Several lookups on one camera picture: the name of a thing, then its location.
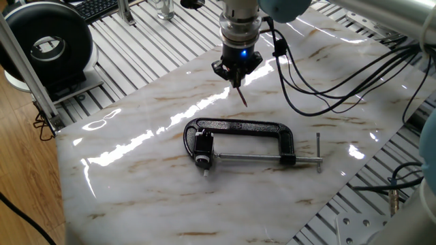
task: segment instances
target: wooden floor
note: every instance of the wooden floor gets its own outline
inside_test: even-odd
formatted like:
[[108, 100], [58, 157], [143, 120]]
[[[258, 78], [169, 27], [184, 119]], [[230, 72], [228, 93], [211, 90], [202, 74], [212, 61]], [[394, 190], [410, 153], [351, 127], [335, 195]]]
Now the wooden floor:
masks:
[[[4, 0], [0, 0], [0, 10]], [[61, 186], [55, 140], [40, 141], [32, 123], [37, 110], [28, 93], [12, 88], [0, 67], [0, 191], [64, 244]], [[44, 129], [44, 136], [50, 130]], [[0, 244], [47, 244], [28, 223], [0, 202]]]

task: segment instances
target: black c-clamp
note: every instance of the black c-clamp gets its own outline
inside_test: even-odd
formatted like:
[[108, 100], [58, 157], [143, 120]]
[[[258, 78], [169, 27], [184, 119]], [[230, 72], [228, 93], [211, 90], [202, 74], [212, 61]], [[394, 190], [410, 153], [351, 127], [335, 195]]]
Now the black c-clamp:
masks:
[[[222, 133], [230, 135], [250, 135], [261, 137], [274, 137], [279, 140], [279, 156], [248, 155], [248, 154], [214, 154], [213, 134]], [[213, 158], [222, 159], [253, 159], [253, 160], [279, 160], [280, 164], [293, 166], [297, 162], [317, 163], [320, 172], [320, 135], [317, 133], [317, 157], [296, 157], [294, 152], [294, 139], [291, 130], [277, 122], [260, 122], [252, 120], [197, 118], [191, 120], [183, 132], [183, 142], [189, 156], [198, 167], [209, 170]]]

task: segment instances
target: glass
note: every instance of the glass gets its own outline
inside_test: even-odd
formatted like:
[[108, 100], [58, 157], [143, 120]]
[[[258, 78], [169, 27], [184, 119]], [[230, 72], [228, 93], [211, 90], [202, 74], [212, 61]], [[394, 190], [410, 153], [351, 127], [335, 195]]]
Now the glass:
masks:
[[157, 17], [162, 20], [169, 20], [174, 17], [173, 0], [154, 0], [156, 4]]

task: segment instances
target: white marble sheet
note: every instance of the white marble sheet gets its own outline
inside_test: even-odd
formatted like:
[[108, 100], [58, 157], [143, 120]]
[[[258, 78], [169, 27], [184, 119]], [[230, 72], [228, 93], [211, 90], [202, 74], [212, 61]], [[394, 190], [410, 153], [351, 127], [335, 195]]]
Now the white marble sheet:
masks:
[[[303, 76], [320, 90], [388, 51], [312, 10], [277, 28]], [[230, 83], [213, 73], [211, 63], [221, 55], [216, 47], [62, 129], [56, 141], [65, 217], [84, 244], [286, 244], [401, 127], [401, 114], [423, 77], [420, 72], [407, 77], [409, 67], [353, 110], [307, 118], [285, 102], [271, 42], [269, 34], [261, 36], [256, 50], [264, 62], [241, 87], [248, 108]], [[435, 88], [429, 79], [410, 111]], [[288, 92], [301, 110], [326, 107]], [[218, 161], [204, 178], [182, 139], [185, 125], [198, 117], [283, 123], [294, 132], [299, 156], [315, 156], [320, 132], [323, 172], [314, 165], [285, 169], [272, 162]], [[272, 154], [277, 143], [220, 136], [215, 150]]]

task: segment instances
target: blue light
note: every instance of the blue light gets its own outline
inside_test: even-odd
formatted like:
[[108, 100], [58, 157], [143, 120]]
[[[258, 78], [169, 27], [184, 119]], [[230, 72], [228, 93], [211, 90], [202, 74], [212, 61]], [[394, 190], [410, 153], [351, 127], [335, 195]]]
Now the blue light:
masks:
[[240, 56], [243, 57], [243, 58], [247, 57], [247, 51], [246, 51], [246, 50], [243, 50], [243, 51], [240, 53]]

